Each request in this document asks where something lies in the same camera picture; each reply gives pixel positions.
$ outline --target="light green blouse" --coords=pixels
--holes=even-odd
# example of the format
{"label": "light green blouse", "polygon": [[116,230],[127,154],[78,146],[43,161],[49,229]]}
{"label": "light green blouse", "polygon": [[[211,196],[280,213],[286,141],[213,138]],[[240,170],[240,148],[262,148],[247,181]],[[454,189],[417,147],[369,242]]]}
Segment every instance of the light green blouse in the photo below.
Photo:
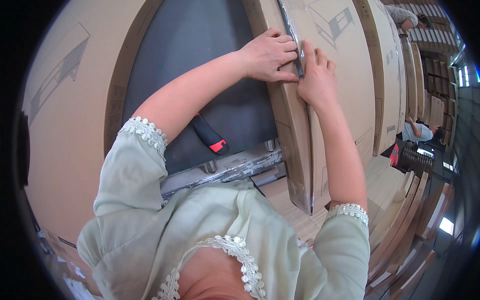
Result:
{"label": "light green blouse", "polygon": [[200,247],[242,263],[245,290],[258,299],[362,299],[370,247],[358,205],[329,212],[313,249],[251,180],[178,191],[162,208],[167,141],[140,117],[120,130],[105,158],[96,218],[78,238],[105,299],[178,299],[179,272]]}

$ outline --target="metal frame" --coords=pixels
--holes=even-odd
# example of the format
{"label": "metal frame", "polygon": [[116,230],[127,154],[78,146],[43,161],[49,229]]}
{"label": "metal frame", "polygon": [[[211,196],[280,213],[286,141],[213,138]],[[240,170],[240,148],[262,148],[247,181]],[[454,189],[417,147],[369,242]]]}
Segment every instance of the metal frame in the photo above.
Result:
{"label": "metal frame", "polygon": [[216,161],[218,166],[214,174],[206,174],[202,166],[167,177],[161,184],[162,197],[167,201],[176,191],[192,188],[210,182],[228,182],[244,179],[283,162],[282,151],[276,143],[272,152],[259,144],[248,150],[233,154]]}

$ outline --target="metal bolt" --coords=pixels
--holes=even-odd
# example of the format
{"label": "metal bolt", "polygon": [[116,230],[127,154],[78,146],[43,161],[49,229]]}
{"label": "metal bolt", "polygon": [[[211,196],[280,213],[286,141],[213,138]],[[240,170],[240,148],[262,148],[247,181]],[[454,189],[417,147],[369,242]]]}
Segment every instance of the metal bolt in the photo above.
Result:
{"label": "metal bolt", "polygon": [[214,174],[216,170],[218,169],[218,166],[216,165],[216,160],[210,160],[206,163],[204,163],[204,169],[205,172],[208,174]]}
{"label": "metal bolt", "polygon": [[265,142],[265,148],[268,152],[273,152],[275,150],[275,140],[268,140]]}

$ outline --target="finger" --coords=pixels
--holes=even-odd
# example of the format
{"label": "finger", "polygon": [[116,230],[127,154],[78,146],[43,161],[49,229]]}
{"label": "finger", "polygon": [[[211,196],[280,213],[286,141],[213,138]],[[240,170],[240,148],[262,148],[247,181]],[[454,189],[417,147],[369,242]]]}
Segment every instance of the finger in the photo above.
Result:
{"label": "finger", "polygon": [[327,67],[327,56],[325,55],[325,52],[318,47],[316,49],[317,51],[317,65]]}
{"label": "finger", "polygon": [[295,51],[285,52],[285,55],[282,57],[282,65],[296,60],[297,57],[298,55]]}
{"label": "finger", "polygon": [[303,52],[305,53],[305,68],[308,68],[308,66],[314,66],[317,64],[317,61],[315,60],[315,51],[313,50],[313,45],[312,43],[305,39],[303,41]]}
{"label": "finger", "polygon": [[284,52],[294,51],[297,48],[297,43],[295,43],[294,41],[289,41],[283,43],[282,47]]}
{"label": "finger", "polygon": [[331,60],[327,60],[327,70],[329,70],[332,74],[335,72],[335,63]]}
{"label": "finger", "polygon": [[280,36],[281,31],[276,29],[275,27],[270,27],[267,31],[262,33],[264,36],[269,36],[269,37],[277,37]]}
{"label": "finger", "polygon": [[273,74],[274,81],[298,82],[299,78],[292,72],[277,71]]}
{"label": "finger", "polygon": [[289,41],[293,41],[293,38],[289,35],[283,35],[275,38],[279,43],[287,43]]}

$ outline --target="woman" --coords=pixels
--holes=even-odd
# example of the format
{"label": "woman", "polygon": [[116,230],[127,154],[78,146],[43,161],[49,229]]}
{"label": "woman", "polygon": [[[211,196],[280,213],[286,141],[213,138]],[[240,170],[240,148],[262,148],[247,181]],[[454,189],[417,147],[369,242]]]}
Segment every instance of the woman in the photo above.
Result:
{"label": "woman", "polygon": [[385,8],[395,24],[400,26],[408,37],[410,37],[410,29],[415,27],[420,29],[433,29],[432,23],[422,12],[414,14],[411,11],[393,5],[385,5]]}
{"label": "woman", "polygon": [[403,131],[396,136],[403,141],[426,142],[429,140],[440,141],[445,133],[440,125],[432,125],[430,129],[423,124],[415,123],[411,116],[406,116]]}
{"label": "woman", "polygon": [[370,256],[363,168],[336,101],[335,64],[304,45],[298,93],[320,119],[334,207],[313,250],[297,246],[293,228],[250,180],[184,189],[161,208],[167,138],[241,78],[298,81],[277,70],[297,58],[295,42],[270,28],[162,87],[120,130],[100,174],[96,218],[77,245],[105,299],[363,298]]}

